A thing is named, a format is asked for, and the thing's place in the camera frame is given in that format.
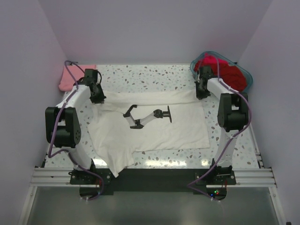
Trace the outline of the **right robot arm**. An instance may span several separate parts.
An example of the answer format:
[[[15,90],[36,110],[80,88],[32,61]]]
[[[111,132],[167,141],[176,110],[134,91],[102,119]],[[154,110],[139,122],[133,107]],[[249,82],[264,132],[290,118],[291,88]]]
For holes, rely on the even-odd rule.
[[[249,123],[248,96],[225,84],[210,66],[202,66],[196,73],[196,97],[202,100],[214,94],[219,100],[217,122],[221,127],[221,135],[209,179],[214,184],[220,184],[226,175],[231,174],[237,138]]]

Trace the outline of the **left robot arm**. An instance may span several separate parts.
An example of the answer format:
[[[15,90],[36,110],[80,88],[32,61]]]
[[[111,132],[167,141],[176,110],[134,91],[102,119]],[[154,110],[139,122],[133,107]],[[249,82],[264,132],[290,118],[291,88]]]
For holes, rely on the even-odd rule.
[[[78,113],[86,101],[93,104],[104,103],[106,96],[101,87],[102,75],[96,69],[86,69],[84,77],[75,82],[71,92],[61,103],[45,110],[46,139],[49,142],[48,157],[64,152],[81,172],[81,179],[92,184],[97,172],[92,169],[93,160],[81,146],[81,127]]]

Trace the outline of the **white t shirt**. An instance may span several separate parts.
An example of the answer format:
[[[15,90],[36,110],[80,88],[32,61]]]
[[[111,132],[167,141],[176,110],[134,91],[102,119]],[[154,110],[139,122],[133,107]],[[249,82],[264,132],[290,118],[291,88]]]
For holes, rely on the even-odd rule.
[[[91,106],[93,148],[117,177],[133,153],[210,147],[203,106],[195,92],[106,93]]]

